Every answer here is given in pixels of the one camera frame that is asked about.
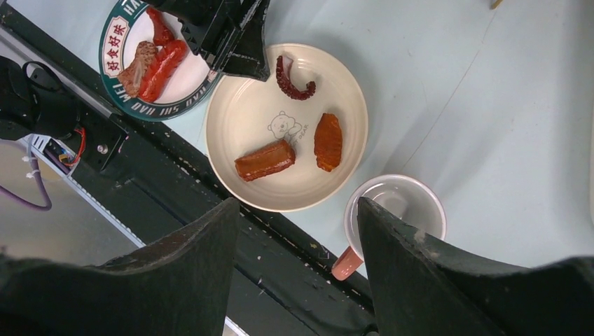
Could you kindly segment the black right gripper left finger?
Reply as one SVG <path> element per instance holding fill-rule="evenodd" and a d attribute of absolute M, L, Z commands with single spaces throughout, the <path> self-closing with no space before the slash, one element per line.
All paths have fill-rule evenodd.
<path fill-rule="evenodd" d="M 100 266 L 1 256 L 2 335 L 221 335 L 240 205 Z"/>

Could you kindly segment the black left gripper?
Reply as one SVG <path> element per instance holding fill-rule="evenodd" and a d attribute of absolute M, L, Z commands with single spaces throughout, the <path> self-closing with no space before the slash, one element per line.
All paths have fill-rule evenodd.
<path fill-rule="evenodd" d="M 265 82 L 270 66 L 264 27 L 269 1 L 152 1 L 155 9 L 173 15 L 191 52 L 211 70 Z"/>

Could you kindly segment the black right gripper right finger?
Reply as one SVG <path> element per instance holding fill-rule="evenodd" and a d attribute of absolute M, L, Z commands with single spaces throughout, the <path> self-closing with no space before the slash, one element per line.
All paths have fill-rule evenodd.
<path fill-rule="evenodd" d="M 381 335 L 592 335 L 593 258 L 524 268 L 472 254 L 358 201 Z"/>

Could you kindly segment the pink ceramic mug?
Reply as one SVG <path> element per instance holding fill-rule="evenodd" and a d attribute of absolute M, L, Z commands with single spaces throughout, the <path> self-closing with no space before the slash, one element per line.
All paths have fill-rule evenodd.
<path fill-rule="evenodd" d="M 419 180 L 400 174 L 386 174 L 361 184 L 351 195 L 343 216 L 348 247 L 334 262 L 331 273 L 344 281 L 364 263 L 357 220 L 358 201 L 366 197 L 405 223 L 427 234 L 445 239 L 447 219 L 436 194 Z"/>

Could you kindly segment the cream plate with bear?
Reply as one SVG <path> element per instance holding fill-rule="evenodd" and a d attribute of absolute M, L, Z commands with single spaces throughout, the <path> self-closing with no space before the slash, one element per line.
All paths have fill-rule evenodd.
<path fill-rule="evenodd" d="M 266 81 L 226 76 L 212 93 L 205 119 L 207 156 L 220 182 L 236 198 L 266 211 L 312 207 L 336 193 L 364 154 L 368 111 L 363 92 L 349 69 L 327 52 L 297 43 L 271 45 L 269 65 L 292 60 L 291 81 L 300 90 L 316 84 L 313 96 L 295 100 L 281 91 L 275 75 Z M 337 117 L 343 135 L 340 164 L 333 171 L 317 165 L 315 131 L 325 113 Z M 247 182 L 236 159 L 286 141 L 296 153 L 287 169 Z"/>

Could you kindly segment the green rimmed printed plate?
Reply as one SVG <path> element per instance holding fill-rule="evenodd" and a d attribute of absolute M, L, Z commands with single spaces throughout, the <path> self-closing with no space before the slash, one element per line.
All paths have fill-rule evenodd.
<path fill-rule="evenodd" d="M 153 43 L 153 23 L 146 13 L 148 7 L 143 1 L 119 1 L 113 7 L 102 32 L 99 68 L 108 95 L 122 111 L 142 120 L 162 121 L 195 106 L 214 86 L 219 75 L 188 47 L 186 58 L 155 102 L 148 103 L 126 94 L 116 76 L 131 64 L 140 42 Z M 183 41 L 181 23 L 172 15 L 163 13 L 163 16 L 175 40 Z"/>

